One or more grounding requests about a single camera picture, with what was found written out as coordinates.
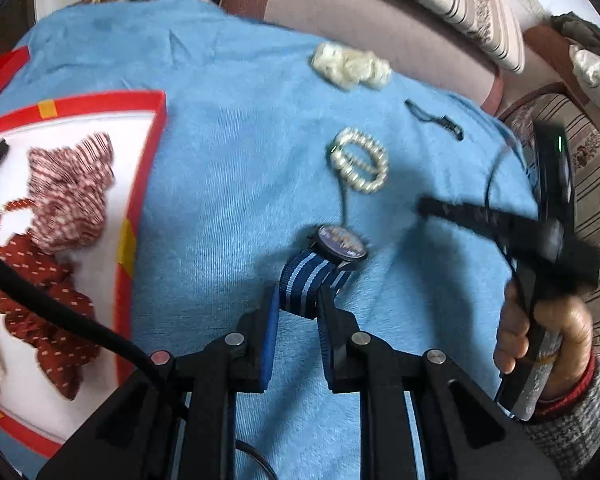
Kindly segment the grey plaid sleeve forearm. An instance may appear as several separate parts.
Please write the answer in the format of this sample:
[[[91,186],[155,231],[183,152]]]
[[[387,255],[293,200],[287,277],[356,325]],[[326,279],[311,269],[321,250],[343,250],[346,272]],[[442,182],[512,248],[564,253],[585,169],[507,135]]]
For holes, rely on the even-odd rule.
[[[600,473],[600,362],[592,356],[569,393],[541,402],[524,433],[547,456],[563,479]]]

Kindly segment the right hand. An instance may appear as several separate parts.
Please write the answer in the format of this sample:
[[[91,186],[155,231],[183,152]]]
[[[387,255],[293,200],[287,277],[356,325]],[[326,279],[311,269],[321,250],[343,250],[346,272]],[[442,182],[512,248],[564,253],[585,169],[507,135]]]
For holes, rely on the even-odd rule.
[[[558,353],[541,399],[551,401],[565,396],[580,382],[592,356],[593,320],[590,310],[579,296],[540,301],[534,318],[549,332],[562,334]],[[529,350],[530,321],[519,304],[517,289],[509,281],[504,289],[504,304],[498,322],[498,336],[493,353],[494,364],[510,374]]]

